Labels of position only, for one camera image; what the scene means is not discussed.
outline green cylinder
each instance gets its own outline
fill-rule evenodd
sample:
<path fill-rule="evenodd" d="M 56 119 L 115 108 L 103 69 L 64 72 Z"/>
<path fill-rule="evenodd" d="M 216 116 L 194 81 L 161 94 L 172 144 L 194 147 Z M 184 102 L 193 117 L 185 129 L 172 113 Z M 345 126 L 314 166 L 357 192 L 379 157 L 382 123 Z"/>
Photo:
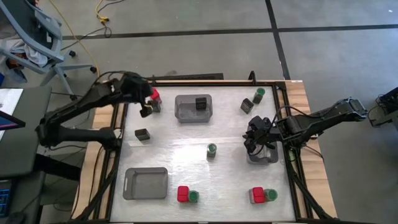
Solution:
<path fill-rule="evenodd" d="M 199 200 L 199 192 L 196 190 L 191 190 L 189 191 L 189 196 L 188 196 L 189 202 L 198 202 Z"/>
<path fill-rule="evenodd" d="M 258 88 L 256 93 L 254 94 L 253 103 L 259 104 L 264 94 L 266 94 L 266 90 L 263 88 Z"/>
<path fill-rule="evenodd" d="M 217 152 L 217 146 L 214 143 L 210 143 L 207 146 L 207 156 L 208 157 L 215 157 Z"/>
<path fill-rule="evenodd" d="M 264 193 L 268 202 L 275 201 L 278 198 L 278 192 L 274 189 L 265 189 Z"/>

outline black cube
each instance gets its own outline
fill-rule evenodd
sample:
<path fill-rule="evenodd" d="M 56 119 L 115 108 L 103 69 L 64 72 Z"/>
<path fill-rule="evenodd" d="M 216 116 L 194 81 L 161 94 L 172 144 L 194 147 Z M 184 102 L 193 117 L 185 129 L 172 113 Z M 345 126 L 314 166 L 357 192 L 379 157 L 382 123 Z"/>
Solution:
<path fill-rule="evenodd" d="M 205 110 L 207 107 L 207 99 L 206 97 L 199 97 L 195 99 L 195 103 L 197 106 L 197 110 Z"/>
<path fill-rule="evenodd" d="M 253 109 L 254 103 L 252 103 L 249 99 L 244 99 L 241 105 L 241 109 L 246 113 L 249 114 L 250 111 Z"/>
<path fill-rule="evenodd" d="M 150 139 L 149 132 L 145 128 L 144 129 L 140 129 L 140 130 L 135 130 L 134 134 L 136 135 L 136 137 L 140 141 Z"/>
<path fill-rule="evenodd" d="M 155 113 L 160 113 L 161 111 L 161 107 L 160 107 L 160 103 L 156 100 L 149 100 L 148 104 L 150 104 L 150 106 L 152 107 L 152 111 Z"/>

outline yellow cable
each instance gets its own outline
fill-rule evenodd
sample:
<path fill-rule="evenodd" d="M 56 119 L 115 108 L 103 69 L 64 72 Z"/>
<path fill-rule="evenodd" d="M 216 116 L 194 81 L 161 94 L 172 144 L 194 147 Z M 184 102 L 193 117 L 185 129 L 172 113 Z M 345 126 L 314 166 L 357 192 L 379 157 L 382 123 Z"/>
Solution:
<path fill-rule="evenodd" d="M 68 22 L 65 20 L 65 18 L 63 17 L 62 13 L 58 10 L 58 8 L 55 6 L 55 4 L 52 2 L 52 0 L 49 0 L 51 5 L 55 8 L 55 10 L 57 10 L 58 14 L 60 14 L 62 20 L 65 22 L 65 24 L 67 25 L 70 33 L 72 34 L 73 38 L 75 38 L 75 40 L 83 47 L 83 49 L 85 50 L 85 52 L 90 56 L 91 61 L 94 63 L 96 69 L 97 69 L 97 76 L 100 77 L 100 69 L 98 68 L 98 65 L 96 63 L 96 61 L 94 60 L 93 56 L 89 53 L 89 51 L 86 49 L 86 47 L 80 42 L 79 39 L 77 39 L 77 37 L 75 36 L 75 34 L 72 31 L 72 28 L 70 28 Z"/>
<path fill-rule="evenodd" d="M 101 1 L 97 4 L 97 6 L 95 7 L 95 14 L 97 15 L 97 18 L 98 18 L 99 21 L 102 23 L 102 25 L 105 25 L 105 23 L 109 21 L 109 18 L 106 17 L 106 16 L 101 16 L 101 15 L 98 13 L 98 7 L 100 6 L 100 4 L 101 4 L 103 1 L 104 1 L 104 0 L 101 0 Z"/>

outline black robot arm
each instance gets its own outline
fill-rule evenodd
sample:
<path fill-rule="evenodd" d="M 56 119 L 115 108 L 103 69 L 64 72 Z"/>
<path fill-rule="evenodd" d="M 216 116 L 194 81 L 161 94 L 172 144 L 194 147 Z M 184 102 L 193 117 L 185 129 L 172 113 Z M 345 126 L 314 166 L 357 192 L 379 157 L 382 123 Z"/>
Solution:
<path fill-rule="evenodd" d="M 61 124 L 90 109 L 118 103 L 140 103 L 142 106 L 140 114 L 146 117 L 152 113 L 152 108 L 145 102 L 145 98 L 151 94 L 153 89 L 147 80 L 132 72 L 125 73 L 120 80 L 95 83 L 81 99 L 48 112 L 40 120 L 40 124 L 36 127 L 40 144 L 51 147 L 63 141 L 98 141 L 105 149 L 119 147 L 120 142 L 111 128 L 71 129 Z"/>
<path fill-rule="evenodd" d="M 243 136 L 246 139 L 244 145 L 249 154 L 257 145 L 274 149 L 271 143 L 276 141 L 301 148 L 311 136 L 322 134 L 324 130 L 344 121 L 362 121 L 367 113 L 359 100 L 347 98 L 312 114 L 288 116 L 274 122 L 275 125 L 268 118 L 256 116 L 250 120 L 248 131 Z"/>

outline red cube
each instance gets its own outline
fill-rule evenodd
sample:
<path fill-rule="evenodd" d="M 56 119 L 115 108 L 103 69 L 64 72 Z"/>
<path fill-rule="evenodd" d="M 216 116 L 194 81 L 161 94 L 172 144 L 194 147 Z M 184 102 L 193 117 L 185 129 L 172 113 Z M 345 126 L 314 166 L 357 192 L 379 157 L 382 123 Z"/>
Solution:
<path fill-rule="evenodd" d="M 150 96 L 150 98 L 153 100 L 156 100 L 160 103 L 162 101 L 162 100 L 160 100 L 160 94 L 155 88 L 153 88 L 153 89 L 154 89 L 154 94 L 152 94 L 152 96 Z"/>
<path fill-rule="evenodd" d="M 251 203 L 264 203 L 266 202 L 266 195 L 262 187 L 253 187 L 249 191 Z"/>
<path fill-rule="evenodd" d="M 189 202 L 189 188 L 187 186 L 179 186 L 177 190 L 177 201 L 178 202 Z"/>

